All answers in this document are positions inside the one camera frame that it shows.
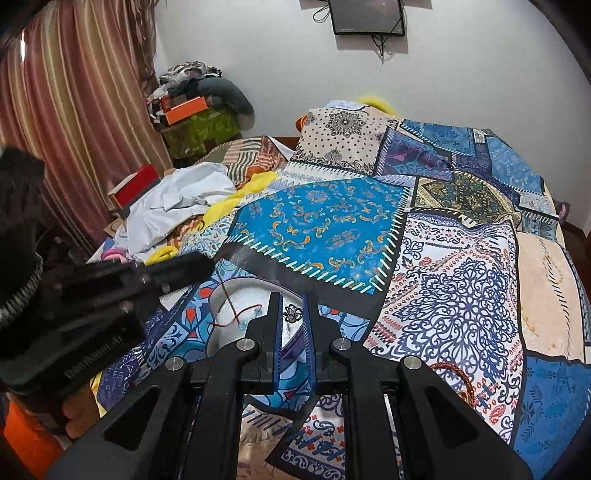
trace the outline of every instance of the pile of clothes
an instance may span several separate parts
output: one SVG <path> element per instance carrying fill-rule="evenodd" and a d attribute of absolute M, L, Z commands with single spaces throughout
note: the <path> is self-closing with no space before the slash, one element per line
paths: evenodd
<path fill-rule="evenodd" d="M 196 97 L 204 97 L 209 107 L 230 107 L 242 130 L 254 124 L 254 109 L 241 90 L 222 71 L 200 61 L 185 62 L 168 69 L 158 79 L 158 87 L 147 99 L 148 112 L 155 128 L 168 126 L 163 103 L 179 105 Z"/>

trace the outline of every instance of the blue paisley patch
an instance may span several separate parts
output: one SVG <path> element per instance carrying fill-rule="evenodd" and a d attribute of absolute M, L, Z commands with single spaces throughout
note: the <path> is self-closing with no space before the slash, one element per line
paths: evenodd
<path fill-rule="evenodd" d="M 402 127 L 442 150 L 474 157 L 474 137 L 470 128 L 424 124 L 412 120 L 405 120 Z"/>
<path fill-rule="evenodd" d="M 542 193 L 541 177 L 521 157 L 496 137 L 486 137 L 492 160 L 492 175 L 507 185 Z"/>
<path fill-rule="evenodd" d="M 521 417 L 514 448 L 542 478 L 583 423 L 591 401 L 591 368 L 527 357 Z"/>
<path fill-rule="evenodd" d="M 392 254 L 409 195 L 408 187 L 372 178 L 299 185 L 243 207 L 229 241 L 317 280 L 372 293 L 375 277 L 387 276 L 384 256 Z"/>

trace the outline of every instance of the patchwork quilt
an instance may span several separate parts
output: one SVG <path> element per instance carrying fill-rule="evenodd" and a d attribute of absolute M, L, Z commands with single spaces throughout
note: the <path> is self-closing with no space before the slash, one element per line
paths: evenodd
<path fill-rule="evenodd" d="M 111 408 L 169 356 L 204 358 L 221 282 L 289 292 L 294 328 L 313 289 L 374 355 L 461 369 L 476 412 L 541 479 L 580 441 L 591 403 L 589 301 L 544 180 L 490 130 L 342 106 L 311 110 L 276 181 L 183 239 L 216 274 L 155 312 L 98 401 Z M 246 397 L 238 477 L 345 478 L 342 399 L 310 392 L 305 360 L 282 362 L 274 395 Z M 465 397 L 459 376 L 437 373 Z"/>

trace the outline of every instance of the blue patterned fabric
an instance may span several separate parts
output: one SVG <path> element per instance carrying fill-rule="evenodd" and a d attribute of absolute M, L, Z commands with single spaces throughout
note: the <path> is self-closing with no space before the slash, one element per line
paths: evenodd
<path fill-rule="evenodd" d="M 464 227 L 411 212 L 384 304 L 364 345 L 399 361 L 459 366 L 475 388 L 476 411 L 506 442 L 521 386 L 517 241 L 511 223 Z M 438 371 L 455 390 L 462 380 Z"/>
<path fill-rule="evenodd" d="M 456 155 L 454 158 L 454 167 L 458 170 L 472 173 L 480 179 L 487 181 L 503 195 L 505 195 L 513 205 L 519 205 L 519 193 L 511 186 L 499 181 L 492 176 L 492 161 L 488 153 L 488 147 L 485 143 L 475 145 L 476 156 Z"/>
<path fill-rule="evenodd" d="M 359 318 L 355 315 L 319 305 L 319 313 L 328 318 L 333 319 L 339 324 L 340 334 L 350 340 L 358 342 L 365 334 L 369 327 L 369 320 Z"/>
<path fill-rule="evenodd" d="M 591 401 L 591 368 L 527 357 L 527 376 L 514 448 L 541 479 L 583 423 Z"/>
<path fill-rule="evenodd" d="M 529 210 L 521 211 L 522 224 L 524 232 L 556 242 L 556 230 L 558 229 L 558 219 L 547 215 L 542 215 Z"/>
<path fill-rule="evenodd" d="M 491 156 L 488 153 L 488 148 L 484 143 L 477 143 L 475 145 L 475 155 L 456 155 L 455 167 L 459 170 L 469 169 L 478 173 L 490 175 L 492 172 Z"/>
<path fill-rule="evenodd" d="M 227 260 L 220 260 L 216 271 L 222 281 L 253 276 Z M 205 358 L 214 321 L 209 296 L 220 285 L 220 277 L 214 274 L 201 285 L 190 288 L 169 312 L 160 307 L 154 313 L 145 325 L 146 340 L 103 371 L 97 399 L 104 408 L 111 409 L 171 356 L 181 356 L 187 362 Z M 359 340 L 369 326 L 369 320 L 350 313 L 324 305 L 318 305 L 318 310 L 335 320 L 341 334 L 351 340 Z M 282 364 L 278 391 L 254 398 L 271 408 L 298 411 L 309 398 L 310 389 L 305 351 L 296 352 L 295 357 L 289 365 Z"/>
<path fill-rule="evenodd" d="M 470 128 L 423 124 L 405 120 L 402 127 L 442 150 L 474 157 L 474 137 Z"/>
<path fill-rule="evenodd" d="M 318 280 L 373 293 L 385 285 L 384 258 L 409 195 L 407 187 L 371 178 L 300 185 L 243 207 L 229 241 Z"/>
<path fill-rule="evenodd" d="M 320 397 L 299 431 L 285 439 L 287 447 L 279 458 L 268 459 L 281 468 L 282 463 L 319 478 L 345 480 L 345 428 L 341 395 Z"/>
<path fill-rule="evenodd" d="M 574 279 L 577 282 L 577 289 L 579 291 L 579 299 L 581 304 L 581 317 L 583 318 L 583 338 L 586 345 L 591 345 L 591 304 L 589 303 L 589 297 L 585 292 L 585 287 L 581 277 L 579 276 L 579 272 L 577 272 L 577 269 L 574 266 L 573 258 L 570 256 L 568 250 L 566 250 L 564 247 L 561 248 L 564 252 L 567 262 L 569 263 L 570 269 L 573 271 Z"/>
<path fill-rule="evenodd" d="M 307 374 L 306 352 L 302 351 L 300 356 L 281 372 L 279 389 L 273 395 L 253 395 L 252 398 L 271 408 L 299 411 L 310 398 Z"/>
<path fill-rule="evenodd" d="M 168 326 L 174 321 L 173 317 L 189 295 L 190 289 L 170 311 L 162 306 L 158 308 L 144 325 L 145 340 L 103 370 L 96 398 L 105 409 L 110 410 L 133 388 L 140 366 L 166 333 Z"/>
<path fill-rule="evenodd" d="M 378 154 L 377 175 L 421 175 L 431 179 L 452 179 L 446 157 L 430 145 L 417 142 L 388 127 Z"/>
<path fill-rule="evenodd" d="M 512 149 L 496 137 L 486 137 L 492 160 L 492 175 L 517 189 L 542 193 L 542 179 Z"/>

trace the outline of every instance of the white wall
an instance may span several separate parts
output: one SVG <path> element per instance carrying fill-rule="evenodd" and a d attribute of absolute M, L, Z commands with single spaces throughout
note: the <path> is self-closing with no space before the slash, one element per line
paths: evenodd
<path fill-rule="evenodd" d="M 406 4 L 407 37 L 382 65 L 369 37 L 314 23 L 323 2 L 162 0 L 157 58 L 221 68 L 255 108 L 252 135 L 294 135 L 309 108 L 360 95 L 415 120 L 491 128 L 588 230 L 591 85 L 545 16 L 527 0 Z"/>

